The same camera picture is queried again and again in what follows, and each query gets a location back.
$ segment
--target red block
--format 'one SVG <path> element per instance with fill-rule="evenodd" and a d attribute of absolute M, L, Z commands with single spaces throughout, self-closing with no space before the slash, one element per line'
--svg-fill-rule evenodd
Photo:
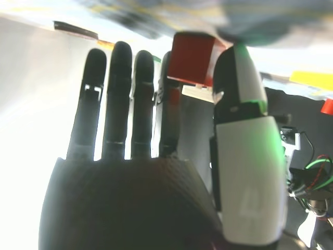
<path fill-rule="evenodd" d="M 216 61 L 224 50 L 225 45 L 208 34 L 177 33 L 173 38 L 168 78 L 211 87 Z"/>

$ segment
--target yellow stripe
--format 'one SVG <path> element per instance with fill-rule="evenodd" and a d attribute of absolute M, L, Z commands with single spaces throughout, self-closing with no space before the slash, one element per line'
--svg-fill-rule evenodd
<path fill-rule="evenodd" d="M 333 91 L 333 74 L 294 71 L 290 81 Z"/>

